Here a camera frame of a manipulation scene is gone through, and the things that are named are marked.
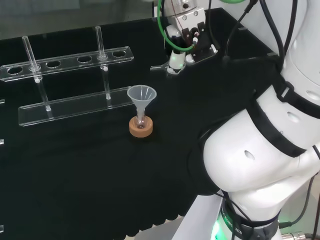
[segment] black cable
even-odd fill
[[[319,215],[320,215],[320,194],[319,194],[319,198],[318,198],[318,207],[316,208],[315,223],[314,223],[314,228],[313,228],[313,235],[311,238],[312,240],[315,240],[317,237]]]
[[[230,45],[230,41],[233,37],[233,35],[235,34],[240,22],[244,19],[244,17],[247,15],[247,12],[245,11],[242,16],[239,18],[239,20],[236,22],[236,24],[234,25],[229,37],[228,37],[228,40],[226,42],[226,46],[225,46],[225,51],[224,51],[224,55],[225,56],[228,56],[228,51],[229,51],[229,45]]]
[[[306,238],[306,239],[312,239],[312,237],[313,237],[313,234],[312,234],[312,233],[305,233],[304,235],[305,235],[305,238]],[[316,234],[316,235],[315,235],[315,239],[316,239],[316,240],[320,240],[320,235]]]
[[[287,54],[289,45],[291,42],[292,34],[294,32],[295,23],[296,23],[296,16],[297,16],[297,9],[298,9],[298,0],[292,0],[292,10],[291,10],[291,19],[288,34],[286,36],[285,44],[284,44],[284,53]]]
[[[318,156],[319,160],[320,160],[320,152],[319,152],[319,149],[316,147],[316,146],[313,146],[313,149],[316,153],[316,155]]]
[[[250,0],[248,6],[245,8],[244,13],[242,14],[242,16],[239,18],[239,20],[236,22],[236,24],[234,25],[233,29],[231,30],[231,33],[228,37],[228,40],[226,42],[226,46],[225,46],[225,51],[224,51],[224,55],[228,56],[228,52],[229,52],[229,45],[230,45],[230,41],[233,37],[233,35],[235,34],[240,22],[244,19],[244,17],[251,11],[251,9],[254,7],[254,5],[256,5],[258,2],[258,0]]]
[[[304,216],[304,214],[305,214],[305,212],[306,212],[306,210],[307,210],[308,202],[309,202],[309,198],[310,198],[310,193],[311,193],[311,188],[312,188],[312,183],[314,182],[314,179],[315,179],[315,176],[313,176],[313,177],[310,179],[309,187],[308,187],[308,190],[307,190],[307,193],[306,193],[306,198],[305,198],[304,207],[303,207],[303,209],[302,209],[302,212],[301,212],[300,216],[299,216],[296,220],[294,220],[294,221],[292,222],[292,225],[293,225],[293,224],[296,224],[297,222],[299,222],[299,221],[302,219],[302,217]]]
[[[232,219],[232,236],[231,236],[231,240],[235,240],[235,236],[236,236],[236,223],[235,220],[233,218]]]
[[[278,29],[276,27],[276,24],[274,22],[274,20],[272,19],[272,16],[269,12],[268,6],[266,4],[266,0],[260,0],[260,4],[263,10],[263,13],[265,15],[265,18],[272,30],[272,33],[275,37],[276,43],[278,45],[278,49],[279,49],[279,56],[280,56],[280,60],[278,62],[278,71],[281,72],[283,66],[284,66],[284,62],[285,62],[285,48],[284,48],[284,44],[282,42],[282,39],[280,37],[280,34],[278,32]]]
[[[279,229],[284,229],[284,228],[291,227],[292,225],[296,224],[297,222],[299,222],[302,219],[302,217],[304,216],[304,214],[305,214],[305,212],[307,210],[307,207],[308,207],[311,188],[312,188],[312,184],[314,182],[314,179],[315,179],[315,176],[313,176],[310,179],[309,187],[308,187],[308,190],[307,190],[307,193],[306,193],[306,197],[305,197],[304,207],[303,207],[302,212],[300,213],[299,217],[296,220],[292,221],[292,222],[291,221],[280,222],[279,223]]]
[[[209,0],[209,7],[208,7],[208,30],[211,38],[211,43],[215,43],[215,38],[214,34],[212,33],[212,28],[211,28],[211,2],[212,0]]]

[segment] green cable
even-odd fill
[[[161,3],[162,3],[162,0],[158,0],[158,9],[157,9],[157,16],[156,16],[156,19],[157,19],[157,22],[158,22],[158,26],[159,26],[159,30],[162,34],[162,36],[164,37],[164,39],[166,40],[166,42],[171,46],[173,47],[174,49],[176,50],[179,50],[181,52],[188,52],[190,51],[191,49],[193,49],[195,47],[194,44],[192,44],[190,47],[187,47],[187,48],[182,48],[182,47],[179,47],[177,45],[175,45],[172,41],[170,41],[170,39],[167,37],[167,35],[165,34],[165,31],[161,25],[161,21],[160,21],[160,9],[161,9]]]

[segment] black strap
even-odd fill
[[[306,151],[294,145],[275,128],[256,100],[251,100],[246,110],[255,127],[276,149],[292,158],[296,158]]]
[[[294,86],[290,82],[285,81],[282,76],[281,78],[282,79],[275,80],[272,84],[277,98],[283,103],[290,104],[304,114],[320,119],[320,106],[295,93]]]
[[[234,210],[231,209],[231,203],[229,203],[227,201],[225,201],[225,210],[226,210],[227,214],[229,214],[231,216],[232,219],[236,219],[235,218],[236,213],[234,212]],[[266,221],[252,221],[252,222],[250,222],[246,218],[238,215],[239,221],[237,221],[237,223],[239,225],[242,224],[242,225],[246,225],[251,228],[258,228],[258,227],[266,226],[266,225],[273,223],[275,220],[278,219],[279,215],[280,215],[280,212],[278,212],[278,214],[275,217],[273,217],[272,219],[269,219]]]

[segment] green led light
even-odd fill
[[[227,240],[223,229],[220,227],[218,221],[215,222],[211,232],[211,239],[210,240]]]
[[[216,239],[216,235],[218,234],[219,230],[220,230],[220,225],[216,221],[212,228],[211,240],[213,240],[213,238]]]

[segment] rack hole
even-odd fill
[[[61,65],[61,62],[56,60],[56,61],[49,61],[45,64],[48,68],[50,69],[55,69]]]
[[[89,63],[92,60],[91,56],[80,56],[78,57],[78,62],[82,64]]]
[[[124,57],[127,53],[125,51],[114,51],[112,55],[116,58]]]
[[[10,75],[17,75],[19,73],[22,72],[22,67],[21,66],[15,66],[15,67],[12,67],[8,70],[8,74]]]

